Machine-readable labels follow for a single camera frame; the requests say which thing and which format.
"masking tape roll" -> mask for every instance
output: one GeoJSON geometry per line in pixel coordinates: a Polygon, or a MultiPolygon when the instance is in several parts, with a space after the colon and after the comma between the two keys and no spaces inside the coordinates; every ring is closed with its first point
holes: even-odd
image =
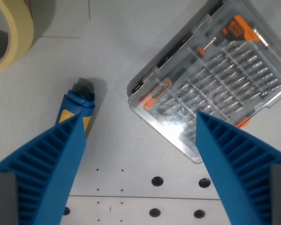
{"type": "Polygon", "coordinates": [[[8,24],[8,45],[0,59],[0,72],[21,58],[33,40],[33,21],[24,0],[0,0],[0,11],[8,24]]]}

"metal hinge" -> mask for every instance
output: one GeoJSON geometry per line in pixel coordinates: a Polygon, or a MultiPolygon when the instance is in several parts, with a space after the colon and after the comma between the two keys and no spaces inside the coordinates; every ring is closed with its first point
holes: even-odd
{"type": "Polygon", "coordinates": [[[198,23],[198,25],[192,29],[192,33],[194,34],[200,27],[202,27],[210,19],[210,17],[211,16],[209,14],[204,16],[204,18],[198,23]]]}
{"type": "Polygon", "coordinates": [[[147,82],[157,71],[159,70],[158,67],[154,67],[151,71],[151,73],[149,73],[147,76],[145,76],[143,79],[142,79],[142,82],[145,83],[147,82]]]}

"blue object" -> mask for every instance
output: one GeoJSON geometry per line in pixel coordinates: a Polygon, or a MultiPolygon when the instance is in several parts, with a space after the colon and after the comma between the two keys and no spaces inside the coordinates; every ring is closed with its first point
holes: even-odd
{"type": "Polygon", "coordinates": [[[69,90],[62,99],[55,125],[60,122],[81,113],[85,130],[89,124],[90,118],[95,109],[95,94],[87,90],[73,91],[69,90]]]}
{"type": "Polygon", "coordinates": [[[281,152],[202,112],[196,145],[232,225],[272,224],[270,167],[281,152]]]}
{"type": "Polygon", "coordinates": [[[86,146],[82,115],[37,136],[0,162],[16,174],[21,225],[58,225],[86,146]]]}

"red line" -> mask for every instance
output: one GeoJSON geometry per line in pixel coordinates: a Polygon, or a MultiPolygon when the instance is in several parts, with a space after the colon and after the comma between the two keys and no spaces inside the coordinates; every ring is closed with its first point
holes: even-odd
{"type": "Polygon", "coordinates": [[[30,11],[31,18],[33,19],[33,16],[32,16],[32,3],[31,3],[31,0],[29,0],[29,11],[30,11]]]}
{"type": "Polygon", "coordinates": [[[80,39],[80,37],[70,37],[70,36],[42,36],[42,38],[63,38],[63,39],[80,39]]]}
{"type": "Polygon", "coordinates": [[[90,20],[90,0],[89,0],[89,20],[90,20]]]}

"screwdriver bit set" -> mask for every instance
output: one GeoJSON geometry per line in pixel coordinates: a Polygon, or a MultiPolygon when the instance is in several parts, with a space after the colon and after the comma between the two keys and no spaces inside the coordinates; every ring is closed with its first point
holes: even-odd
{"type": "Polygon", "coordinates": [[[225,1],[143,76],[132,110],[200,163],[197,111],[242,128],[281,98],[281,42],[268,31],[249,3],[225,1]]]}

